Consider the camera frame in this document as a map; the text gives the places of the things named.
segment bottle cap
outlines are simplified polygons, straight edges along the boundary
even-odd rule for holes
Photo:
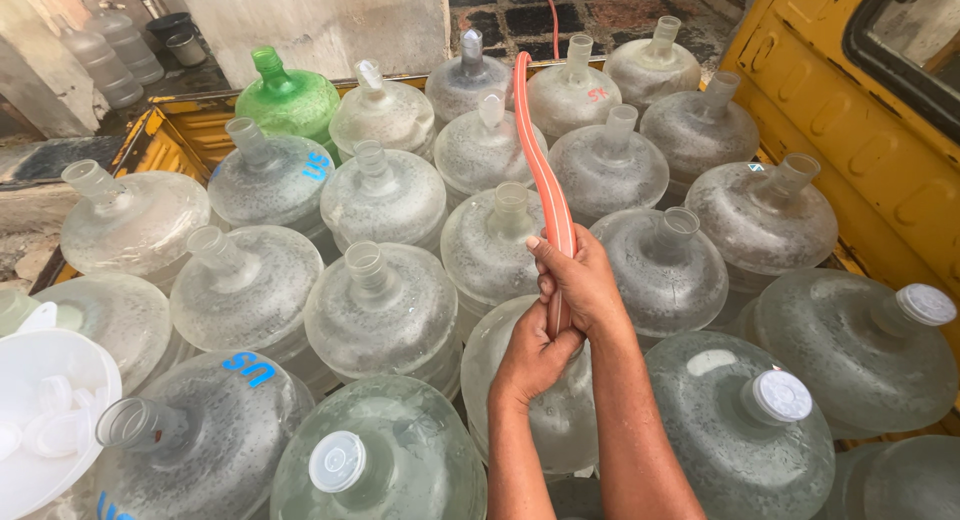
[[[783,370],[767,370],[753,380],[756,402],[771,417],[786,423],[810,415],[813,398],[799,379]]]
[[[954,301],[940,289],[925,283],[911,283],[896,292],[896,303],[913,319],[939,327],[956,319]]]
[[[307,469],[319,490],[342,492],[354,485],[367,464],[367,449],[351,431],[334,431],[319,440],[310,454]]]

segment wall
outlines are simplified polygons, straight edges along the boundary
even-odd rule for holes
[[[385,74],[427,73],[450,56],[447,0],[186,0],[230,85],[259,77],[250,50],[329,79],[373,58]]]

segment human hand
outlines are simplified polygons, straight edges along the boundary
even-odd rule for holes
[[[510,344],[489,388],[491,407],[515,406],[526,411],[537,394],[557,382],[570,355],[586,337],[572,327],[553,340],[546,335],[545,302],[537,299],[513,326]]]
[[[626,327],[633,332],[603,244],[580,224],[574,224],[573,230],[577,235],[577,255],[573,258],[545,238],[531,236],[526,240],[527,250],[536,258],[539,299],[547,303],[559,288],[570,305],[573,326],[587,337],[596,338],[598,327]],[[540,234],[546,236],[546,230]]]

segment red hose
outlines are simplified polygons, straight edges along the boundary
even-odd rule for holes
[[[543,202],[543,217],[546,219],[546,239],[565,256],[577,254],[577,237],[573,231],[573,219],[570,217],[570,208],[567,198],[557,182],[557,177],[546,162],[544,152],[541,151],[534,137],[533,124],[530,122],[530,109],[527,105],[527,64],[530,55],[521,51],[516,56],[516,66],[513,68],[513,103],[516,111],[516,128],[523,145],[523,154],[527,157],[530,171],[534,174],[536,191]],[[547,311],[546,332],[550,338],[557,337],[557,333],[570,326],[570,306],[564,302],[564,294],[558,290],[550,299]]]

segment clear plastic water jug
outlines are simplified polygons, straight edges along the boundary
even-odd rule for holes
[[[506,96],[487,88],[474,98],[474,108],[443,128],[433,147],[433,158],[446,185],[450,210],[464,199],[500,182],[534,183],[517,131],[517,116],[505,110]],[[546,139],[537,127],[534,138],[546,152]]]
[[[952,520],[957,488],[960,437],[867,443],[837,454],[833,490],[811,520]]]
[[[574,130],[550,149],[547,160],[574,222],[589,228],[618,210],[652,208],[666,191],[664,155],[634,132],[636,125],[636,108],[615,106],[605,125]]]
[[[0,291],[0,335],[13,333],[41,304],[56,303],[56,326],[74,330],[106,349],[132,394],[193,355],[171,338],[170,303],[156,286],[127,274],[82,276],[28,297]]]
[[[514,325],[537,296],[518,297],[498,305],[473,329],[463,351],[463,404],[470,434],[485,462],[490,454],[487,393]],[[530,429],[546,474],[573,473],[597,463],[600,452],[589,342],[570,357],[557,382],[530,402]]]
[[[437,170],[422,158],[357,143],[356,158],[337,169],[319,198],[319,212],[337,248],[361,240],[396,242],[440,254],[447,193]]]
[[[310,239],[332,263],[340,252],[320,216],[320,194],[333,176],[330,153],[298,135],[265,137],[249,117],[226,123],[237,146],[210,177],[213,210],[234,228],[283,226]]]
[[[728,163],[704,173],[690,187],[686,207],[726,261],[730,294],[710,324],[715,330],[777,277],[813,268],[834,251],[834,209],[810,181],[817,160],[789,154],[774,167]]]
[[[272,520],[483,520],[487,477],[460,416],[417,379],[360,379],[296,430],[276,469]]]
[[[270,46],[250,52],[260,79],[237,97],[236,115],[256,120],[265,135],[299,135],[316,141],[333,156],[330,120],[340,95],[328,79],[306,70],[285,70],[277,50]]]
[[[476,109],[477,93],[495,88],[506,103],[514,105],[514,71],[510,66],[483,54],[483,34],[476,29],[460,33],[460,57],[437,66],[426,78],[423,93],[433,106],[434,124],[439,132],[458,116]]]
[[[474,195],[443,226],[440,253],[457,286],[456,338],[466,342],[480,318],[521,295],[539,292],[524,241],[544,228],[540,196],[519,182]]]
[[[588,66],[594,39],[574,35],[566,64],[537,72],[527,82],[530,121],[546,136],[547,145],[584,126],[607,121],[613,106],[621,103],[620,89],[600,70]]]
[[[761,135],[750,113],[733,102],[740,84],[734,72],[717,72],[705,92],[678,92],[657,100],[643,115],[640,133],[670,164],[664,205],[684,202],[690,184],[718,165],[750,161]]]
[[[60,30],[60,43],[83,66],[111,108],[126,108],[143,97],[143,86],[102,35],[74,30],[62,15],[53,19]]]
[[[354,64],[359,86],[343,96],[330,122],[330,135],[346,160],[354,146],[375,139],[385,149],[413,153],[433,162],[437,130],[430,101],[409,84],[384,81],[376,60]]]
[[[187,259],[186,239],[210,222],[207,191],[186,175],[130,173],[114,179],[96,161],[63,170],[82,196],[60,231],[60,250],[84,274],[122,272],[170,293]]]
[[[304,307],[324,264],[296,231],[251,226],[224,234],[208,226],[187,242],[193,254],[170,293],[174,326],[204,351],[256,351],[300,378],[315,398],[338,380],[310,349]]]
[[[680,24],[676,17],[661,17],[652,38],[627,42],[604,62],[603,73],[620,88],[623,103],[635,107],[640,116],[657,100],[700,85],[700,64],[674,43]]]
[[[644,357],[663,427],[710,520],[808,520],[834,481],[834,442],[810,392],[772,355],[684,332]]]
[[[163,66],[143,41],[134,21],[124,13],[93,10],[93,16],[83,28],[102,35],[139,84],[155,83],[163,78]]]
[[[938,289],[900,291],[849,272],[807,269],[767,287],[727,331],[807,383],[835,439],[936,423],[957,397],[957,367],[937,327],[956,318]]]
[[[323,271],[304,312],[310,345],[344,383],[398,374],[457,395],[457,288],[426,250],[353,244]]]
[[[603,243],[644,352],[662,339],[700,330],[727,297],[723,257],[686,208],[621,210],[590,232]]]
[[[97,510],[247,520],[313,405],[304,384],[262,354],[195,356],[100,417]]]

